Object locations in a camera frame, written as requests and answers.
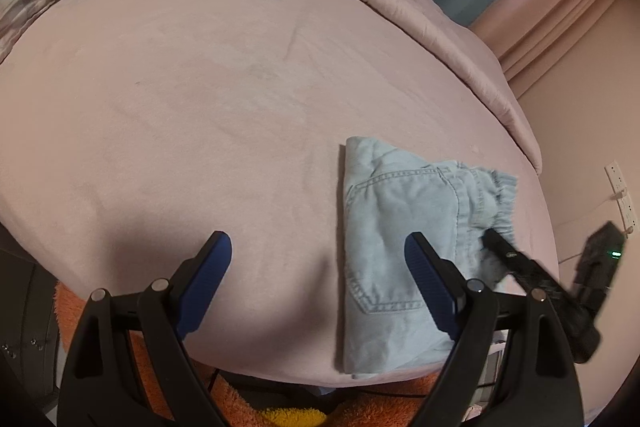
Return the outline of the light blue denim pants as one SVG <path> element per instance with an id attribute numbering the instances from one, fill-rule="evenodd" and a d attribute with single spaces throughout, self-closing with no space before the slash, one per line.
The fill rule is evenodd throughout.
<path id="1" fill-rule="evenodd" d="M 513 242 L 515 176 L 429 162 L 373 138 L 346 142 L 343 367 L 356 379 L 440 364 L 452 342 L 434 323 L 405 260 L 422 233 L 467 279 L 506 289 L 506 269 L 482 246 L 494 229 Z"/>

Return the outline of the orange fluffy rug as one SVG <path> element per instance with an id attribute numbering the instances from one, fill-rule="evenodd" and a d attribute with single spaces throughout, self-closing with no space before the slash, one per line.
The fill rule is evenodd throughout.
<path id="1" fill-rule="evenodd" d="M 85 301 L 56 283 L 54 309 L 68 351 Z M 152 411 L 173 419 L 138 334 L 131 334 L 146 399 Z M 219 372 L 192 360 L 198 378 L 231 426 L 408 426 L 431 393 L 438 372 L 399 383 L 319 390 Z"/>

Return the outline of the pink bed sheet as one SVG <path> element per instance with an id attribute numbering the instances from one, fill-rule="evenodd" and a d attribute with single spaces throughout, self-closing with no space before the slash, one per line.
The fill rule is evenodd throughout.
<path id="1" fill-rule="evenodd" d="M 373 136 L 518 178 L 518 247 L 558 265 L 539 146 L 495 55 L 419 0 L 61 0 L 1 66 L 1 221 L 87 297 L 141 291 L 213 231 L 233 259 L 193 358 L 328 387 L 342 158 Z"/>

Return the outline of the white wall socket strip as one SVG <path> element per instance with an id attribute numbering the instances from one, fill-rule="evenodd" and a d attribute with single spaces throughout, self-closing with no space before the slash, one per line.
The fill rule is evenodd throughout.
<path id="1" fill-rule="evenodd" d="M 618 210 L 624 231 L 628 236 L 639 231 L 639 219 L 636 210 L 634 210 L 634 202 L 632 201 L 627 183 L 625 181 L 623 171 L 616 160 L 610 162 L 604 167 L 608 182 L 610 182 L 615 202 L 617 202 Z"/>

